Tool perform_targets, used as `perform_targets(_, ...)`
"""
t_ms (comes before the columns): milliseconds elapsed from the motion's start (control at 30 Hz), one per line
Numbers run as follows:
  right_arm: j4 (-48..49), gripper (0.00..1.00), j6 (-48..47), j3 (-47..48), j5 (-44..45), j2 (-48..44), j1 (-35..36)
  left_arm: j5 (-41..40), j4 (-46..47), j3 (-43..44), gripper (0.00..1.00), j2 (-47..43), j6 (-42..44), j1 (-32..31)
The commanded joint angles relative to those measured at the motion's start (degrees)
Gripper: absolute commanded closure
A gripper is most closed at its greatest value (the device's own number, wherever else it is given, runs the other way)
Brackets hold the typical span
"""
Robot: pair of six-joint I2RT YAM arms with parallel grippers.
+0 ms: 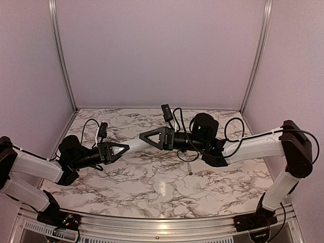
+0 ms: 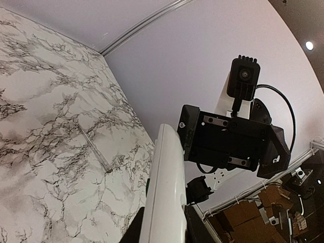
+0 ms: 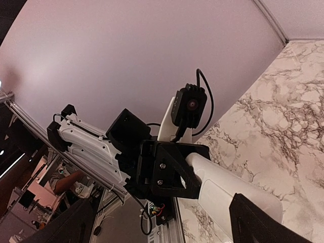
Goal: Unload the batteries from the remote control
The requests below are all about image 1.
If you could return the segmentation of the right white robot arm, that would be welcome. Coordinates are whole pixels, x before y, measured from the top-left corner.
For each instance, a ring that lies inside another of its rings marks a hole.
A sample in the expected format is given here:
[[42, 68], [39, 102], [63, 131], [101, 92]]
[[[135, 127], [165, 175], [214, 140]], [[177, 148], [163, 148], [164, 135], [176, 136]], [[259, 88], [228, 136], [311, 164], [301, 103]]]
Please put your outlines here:
[[139, 138], [160, 150], [196, 151], [211, 167], [226, 167], [254, 158], [285, 157], [286, 167], [260, 198], [256, 212], [251, 215], [251, 223], [261, 227], [299, 181], [312, 172], [312, 144], [306, 132], [291, 120], [270, 132], [237, 140], [217, 139], [218, 126], [211, 115], [199, 113], [191, 120], [189, 130], [176, 132], [173, 128], [161, 127], [142, 133]]

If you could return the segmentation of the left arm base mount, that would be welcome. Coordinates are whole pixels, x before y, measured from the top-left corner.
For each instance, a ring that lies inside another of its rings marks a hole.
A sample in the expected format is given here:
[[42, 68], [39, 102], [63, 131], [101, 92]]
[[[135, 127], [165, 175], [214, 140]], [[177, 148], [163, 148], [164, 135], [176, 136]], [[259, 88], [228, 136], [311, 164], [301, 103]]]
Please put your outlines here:
[[61, 211], [58, 202], [47, 191], [43, 190], [49, 199], [49, 205], [42, 212], [38, 212], [37, 220], [56, 228], [64, 228], [77, 231], [80, 224], [80, 215]]

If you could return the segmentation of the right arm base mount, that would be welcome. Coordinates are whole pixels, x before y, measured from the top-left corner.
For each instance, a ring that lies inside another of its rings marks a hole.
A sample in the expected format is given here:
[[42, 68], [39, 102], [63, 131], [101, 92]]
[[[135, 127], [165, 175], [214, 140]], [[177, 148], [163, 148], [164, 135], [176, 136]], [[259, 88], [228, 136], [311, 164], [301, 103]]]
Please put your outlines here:
[[237, 232], [268, 227], [278, 222], [275, 211], [263, 208], [262, 201], [264, 196], [265, 193], [261, 196], [255, 212], [238, 215], [233, 218]]

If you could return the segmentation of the white remote control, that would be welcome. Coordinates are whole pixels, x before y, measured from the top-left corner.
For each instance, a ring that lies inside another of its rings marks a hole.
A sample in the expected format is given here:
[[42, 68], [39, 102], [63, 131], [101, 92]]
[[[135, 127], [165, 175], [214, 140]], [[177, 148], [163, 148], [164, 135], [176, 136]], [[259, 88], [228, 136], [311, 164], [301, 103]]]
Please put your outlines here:
[[[117, 143], [129, 146], [129, 149], [125, 152], [125, 154], [142, 151], [142, 150], [149, 149], [149, 148], [154, 148], [152, 145], [144, 142], [139, 137], [136, 137], [136, 138], [130, 139], [130, 140], [126, 140], [123, 142], [117, 142]], [[112, 152], [114, 155], [120, 153], [123, 150], [124, 150], [124, 148], [122, 146], [113, 146], [112, 147]]]

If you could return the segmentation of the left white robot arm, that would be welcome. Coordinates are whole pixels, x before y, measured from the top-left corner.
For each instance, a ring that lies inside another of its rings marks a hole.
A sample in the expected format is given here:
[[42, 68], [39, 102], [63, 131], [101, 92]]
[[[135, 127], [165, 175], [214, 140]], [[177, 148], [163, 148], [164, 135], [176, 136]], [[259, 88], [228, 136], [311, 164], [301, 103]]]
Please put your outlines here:
[[60, 158], [50, 161], [14, 146], [9, 137], [1, 137], [1, 193], [28, 204], [44, 214], [53, 225], [64, 221], [64, 214], [55, 199], [47, 192], [36, 189], [16, 173], [24, 173], [46, 179], [62, 186], [71, 185], [78, 177], [79, 169], [111, 164], [130, 149], [128, 144], [98, 143], [89, 149], [81, 145], [78, 137], [65, 137], [59, 145]]

